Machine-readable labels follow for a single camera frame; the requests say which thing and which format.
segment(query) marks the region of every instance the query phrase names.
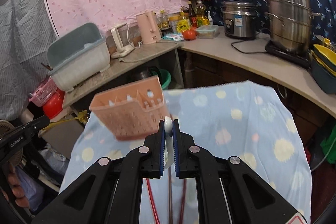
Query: pink utensil holder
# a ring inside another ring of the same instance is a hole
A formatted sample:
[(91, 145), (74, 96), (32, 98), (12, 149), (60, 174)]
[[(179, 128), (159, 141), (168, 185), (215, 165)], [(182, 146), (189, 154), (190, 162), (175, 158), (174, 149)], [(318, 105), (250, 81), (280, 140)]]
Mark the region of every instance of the pink utensil holder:
[(51, 77), (45, 79), (34, 91), (32, 98), (29, 99), (36, 106), (42, 107), (56, 92), (57, 86)]
[(170, 116), (157, 76), (96, 94), (90, 110), (117, 140), (145, 138)]

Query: soy sauce bottle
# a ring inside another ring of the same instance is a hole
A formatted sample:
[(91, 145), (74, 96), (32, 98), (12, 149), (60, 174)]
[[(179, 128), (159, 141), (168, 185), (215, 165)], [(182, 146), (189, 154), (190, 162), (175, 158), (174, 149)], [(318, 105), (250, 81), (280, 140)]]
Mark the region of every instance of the soy sauce bottle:
[(194, 9), (191, 5), (191, 1), (188, 1), (189, 4), (189, 20), (193, 27), (197, 28), (197, 19), (196, 19), (196, 13), (194, 12)]

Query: jar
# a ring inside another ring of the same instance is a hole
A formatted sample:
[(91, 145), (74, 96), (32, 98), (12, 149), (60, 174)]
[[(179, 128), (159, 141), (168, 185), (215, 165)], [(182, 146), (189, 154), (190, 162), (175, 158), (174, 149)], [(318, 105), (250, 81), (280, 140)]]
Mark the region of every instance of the jar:
[(175, 34), (179, 34), (179, 32), (177, 31), (177, 24), (179, 22), (179, 18), (180, 18), (180, 15), (173, 15), (171, 17), (168, 17), (170, 26), (173, 30), (173, 33)]

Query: tomato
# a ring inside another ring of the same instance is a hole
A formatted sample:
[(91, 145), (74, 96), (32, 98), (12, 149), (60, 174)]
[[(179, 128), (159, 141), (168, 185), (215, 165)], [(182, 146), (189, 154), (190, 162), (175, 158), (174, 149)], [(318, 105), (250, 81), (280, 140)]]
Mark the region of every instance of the tomato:
[(196, 32), (194, 30), (182, 31), (184, 40), (194, 40), (196, 39)]

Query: condiment bottle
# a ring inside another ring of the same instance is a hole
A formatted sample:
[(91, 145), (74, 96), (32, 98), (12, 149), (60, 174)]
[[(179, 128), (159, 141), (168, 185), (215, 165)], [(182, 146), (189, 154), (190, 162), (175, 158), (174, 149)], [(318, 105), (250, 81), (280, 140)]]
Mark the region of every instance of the condiment bottle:
[(154, 18), (155, 18), (156, 24), (157, 24), (157, 26), (158, 26), (158, 28), (159, 28), (159, 31), (160, 31), (160, 35), (161, 35), (161, 37), (162, 37), (161, 22), (160, 22), (160, 20), (158, 19), (158, 16), (156, 15), (156, 13), (153, 12), (153, 14), (154, 14)]
[(191, 1), (188, 1), (189, 4), (189, 20), (192, 24), (193, 27), (197, 28), (197, 19), (196, 19), (196, 14), (194, 12), (194, 9), (191, 5)]
[(210, 15), (210, 11), (208, 11), (208, 19), (209, 19), (209, 25), (213, 25), (213, 19)]
[(198, 0), (195, 9), (198, 27), (209, 25), (209, 20), (204, 16), (205, 9), (205, 5), (200, 0)]
[(168, 17), (169, 24), (171, 28), (173, 29), (173, 32), (175, 34), (178, 34), (179, 32), (177, 31), (177, 24), (179, 23), (180, 16), (179, 15), (173, 15), (171, 17)]
[(177, 32), (181, 33), (182, 31), (187, 31), (190, 29), (190, 27), (191, 27), (191, 24), (190, 24), (189, 18), (187, 18), (185, 16), (185, 13), (182, 11), (180, 13), (180, 18), (177, 23)]
[(161, 10), (160, 13), (162, 14), (161, 18), (161, 30), (167, 30), (170, 28), (169, 21), (167, 15), (164, 10)]

